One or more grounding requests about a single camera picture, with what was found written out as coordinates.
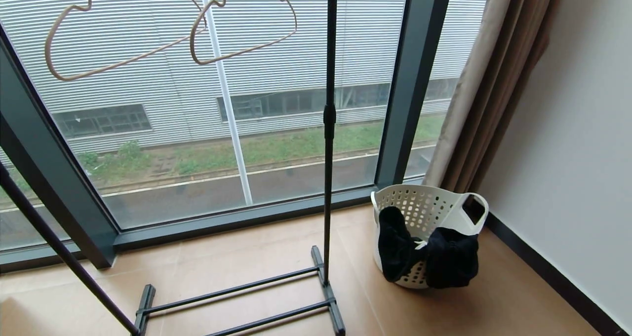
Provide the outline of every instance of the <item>black garment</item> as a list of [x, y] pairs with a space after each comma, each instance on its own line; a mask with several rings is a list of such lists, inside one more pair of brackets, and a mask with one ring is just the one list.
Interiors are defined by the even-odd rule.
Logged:
[[438, 227], [431, 234], [426, 254], [426, 284], [431, 288], [465, 287], [478, 273], [478, 235], [463, 235]]
[[379, 216], [380, 235], [377, 249], [382, 262], [382, 274], [389, 282], [397, 282], [422, 259], [423, 250], [415, 250], [420, 241], [406, 229], [401, 211], [395, 206], [383, 208]]

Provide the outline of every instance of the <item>black baseboard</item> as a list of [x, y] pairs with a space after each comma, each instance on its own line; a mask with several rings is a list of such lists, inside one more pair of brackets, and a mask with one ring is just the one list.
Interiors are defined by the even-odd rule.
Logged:
[[568, 304], [604, 336], [629, 336], [619, 325], [614, 322], [603, 310], [590, 298], [580, 291], [562, 273], [553, 267], [539, 253], [535, 252], [526, 242], [522, 241], [512, 230], [504, 225], [498, 217], [490, 213], [485, 226], [501, 241], [503, 241], [515, 254], [523, 259], [533, 270], [544, 279], [549, 286], [562, 297]]

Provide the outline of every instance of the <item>white plastic basket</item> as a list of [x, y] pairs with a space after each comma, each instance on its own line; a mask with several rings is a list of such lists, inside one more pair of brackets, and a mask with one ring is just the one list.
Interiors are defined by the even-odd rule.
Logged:
[[[483, 216], [476, 225], [463, 210], [463, 203], [469, 196], [474, 196], [474, 199], [485, 208]], [[406, 228], [410, 235], [419, 237], [423, 241], [428, 241], [435, 228], [439, 226], [451, 228], [463, 235], [476, 235], [483, 228], [489, 212], [487, 201], [479, 194], [457, 194], [426, 185], [391, 185], [379, 192], [373, 192], [371, 201], [375, 217], [373, 259], [380, 270], [382, 270], [382, 262], [377, 241], [380, 236], [379, 215], [383, 208], [387, 206], [399, 208], [406, 219]], [[408, 275], [404, 275], [395, 283], [406, 288], [424, 289], [428, 287], [424, 274], [424, 262], [418, 262]]]

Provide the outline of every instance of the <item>cloud-shaped hanger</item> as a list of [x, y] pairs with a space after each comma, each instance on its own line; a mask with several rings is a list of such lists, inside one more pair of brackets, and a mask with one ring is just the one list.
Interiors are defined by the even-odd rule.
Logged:
[[279, 42], [283, 41], [284, 39], [286, 39], [287, 37], [290, 37], [291, 35], [295, 34], [296, 31], [298, 30], [298, 20], [296, 19], [296, 12], [294, 11], [294, 8], [292, 7], [292, 3], [290, 3], [289, 0], [278, 0], [278, 1], [279, 2], [286, 2], [287, 6], [289, 7], [289, 9], [292, 10], [292, 14], [294, 15], [294, 30], [292, 32], [290, 32], [289, 34], [281, 37], [280, 39], [276, 39], [276, 40], [271, 41], [269, 43], [256, 45], [255, 47], [239, 50], [237, 52], [233, 52], [233, 53], [230, 53], [230, 54], [224, 54], [224, 55], [221, 55], [219, 57], [215, 57], [215, 58], [212, 58], [212, 59], [207, 59], [207, 60], [201, 61], [201, 60], [198, 59], [198, 57], [196, 55], [196, 34], [199, 34], [199, 31], [197, 31], [197, 28], [199, 26], [199, 22], [201, 21], [201, 19], [205, 18], [204, 14], [206, 14], [206, 11], [212, 5], [217, 5], [217, 7], [225, 7], [226, 6], [226, 0], [222, 0], [222, 2], [218, 2], [217, 0], [211, 0], [209, 3], [206, 4], [206, 6], [204, 6], [204, 8], [202, 10], [199, 11], [199, 15], [198, 15], [198, 17], [196, 19], [196, 22], [194, 22], [194, 25], [191, 27], [191, 34], [189, 35], [189, 48], [191, 50], [191, 58], [197, 64], [210, 64], [210, 63], [214, 63], [214, 62], [217, 62], [217, 61], [221, 61], [222, 59], [235, 57], [235, 55], [244, 54], [244, 53], [247, 53], [247, 52], [251, 52], [253, 50], [257, 50], [257, 49], [260, 49], [260, 48], [267, 47], [269, 45], [273, 45], [275, 43], [279, 43]]
[[[198, 10], [201, 11], [201, 7], [198, 5], [197, 1], [196, 0], [191, 0], [191, 1], [194, 3], [194, 5], [196, 5]], [[55, 37], [55, 34], [57, 33], [57, 30], [59, 29], [59, 25], [61, 25], [62, 21], [64, 21], [66, 16], [68, 16], [68, 14], [72, 10], [79, 10], [79, 11], [83, 11], [83, 12], [88, 12], [91, 9], [92, 9], [92, 0], [88, 0], [88, 7], [83, 7], [83, 6], [79, 6], [79, 5], [70, 5], [70, 6], [66, 7], [66, 9], [64, 9], [63, 12], [61, 12], [61, 14], [59, 14], [59, 16], [57, 16], [57, 19], [52, 24], [52, 27], [50, 28], [50, 31], [48, 32], [48, 36], [46, 37], [46, 42], [44, 43], [44, 46], [43, 46], [43, 54], [44, 54], [44, 58], [46, 60], [46, 66], [48, 66], [48, 69], [50, 70], [52, 75], [54, 75], [55, 78], [57, 78], [59, 80], [63, 80], [64, 82], [70, 82], [72, 80], [89, 77], [90, 75], [93, 75], [93, 74], [97, 74], [97, 73], [104, 72], [106, 70], [117, 68], [117, 67], [123, 66], [125, 64], [138, 61], [138, 59], [143, 59], [145, 57], [149, 57], [149, 55], [158, 53], [161, 50], [165, 50], [165, 49], [167, 49], [169, 47], [172, 47], [172, 46], [174, 46], [174, 45], [176, 45], [178, 43], [181, 43], [182, 41], [185, 41], [186, 39], [189, 39], [189, 37], [190, 37], [190, 36], [185, 36], [185, 37], [182, 37], [181, 39], [176, 39], [172, 43], [165, 44], [165, 45], [160, 46], [160, 47], [158, 47], [156, 49], [150, 50], [147, 53], [137, 55], [136, 57], [125, 59], [124, 61], [121, 61], [119, 63], [110, 64], [109, 66], [104, 66], [102, 68], [98, 68], [98, 69], [95, 69], [95, 70], [86, 71], [85, 73], [81, 73], [81, 74], [77, 74], [77, 75], [70, 75], [69, 77], [64, 77], [63, 75], [59, 74], [59, 72], [57, 72], [57, 70], [55, 70], [55, 66], [52, 63], [52, 59], [50, 59], [50, 48], [52, 47], [52, 39]], [[201, 29], [201, 30], [198, 30], [197, 34], [203, 32], [204, 30], [206, 30], [206, 28], [207, 28], [207, 23], [206, 23], [206, 19], [204, 19], [204, 28]]]

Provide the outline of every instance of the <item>tile floor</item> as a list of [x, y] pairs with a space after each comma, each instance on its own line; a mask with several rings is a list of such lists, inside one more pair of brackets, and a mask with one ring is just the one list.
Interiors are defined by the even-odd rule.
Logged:
[[[107, 271], [84, 266], [133, 318], [143, 286], [154, 305], [312, 266], [322, 250], [322, 216], [123, 253]], [[332, 218], [331, 281], [350, 336], [597, 335], [497, 237], [480, 236], [480, 272], [471, 285], [410, 291], [384, 280], [373, 263], [370, 206]], [[2, 336], [124, 336], [126, 330], [65, 266], [0, 277]], [[316, 277], [222, 298], [149, 321], [147, 336], [202, 336], [323, 300]], [[315, 313], [249, 334], [332, 335], [329, 314]]]

